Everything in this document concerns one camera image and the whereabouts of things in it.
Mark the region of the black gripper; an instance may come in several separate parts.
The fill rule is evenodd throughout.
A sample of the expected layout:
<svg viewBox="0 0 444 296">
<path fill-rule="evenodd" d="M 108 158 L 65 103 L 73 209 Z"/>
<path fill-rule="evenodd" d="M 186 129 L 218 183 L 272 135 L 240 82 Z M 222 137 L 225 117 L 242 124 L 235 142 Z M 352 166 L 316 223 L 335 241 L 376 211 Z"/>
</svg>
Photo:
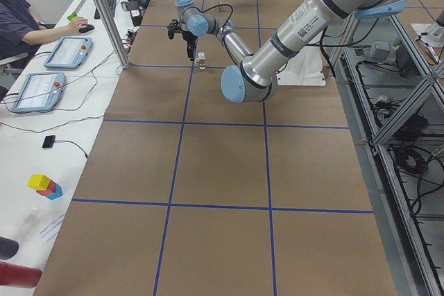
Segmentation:
<svg viewBox="0 0 444 296">
<path fill-rule="evenodd" d="M 187 43 L 187 57 L 191 62 L 194 62 L 196 41 L 198 37 L 185 28 L 181 28 L 181 30 L 182 30 L 182 38 Z"/>
</svg>

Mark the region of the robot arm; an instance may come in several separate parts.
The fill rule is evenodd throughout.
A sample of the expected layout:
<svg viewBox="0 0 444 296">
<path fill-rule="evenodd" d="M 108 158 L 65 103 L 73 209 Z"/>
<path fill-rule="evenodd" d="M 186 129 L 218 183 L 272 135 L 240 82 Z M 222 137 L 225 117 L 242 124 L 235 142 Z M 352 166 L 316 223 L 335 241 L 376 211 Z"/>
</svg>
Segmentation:
<svg viewBox="0 0 444 296">
<path fill-rule="evenodd" d="M 380 18 L 402 12 L 407 0 L 304 0 L 258 50 L 252 52 L 229 19 L 201 12 L 194 0 L 175 0 L 178 28 L 193 40 L 215 35 L 233 60 L 221 76 L 221 91 L 232 103 L 262 102 L 274 95 L 277 72 L 329 23 L 350 14 Z"/>
</svg>

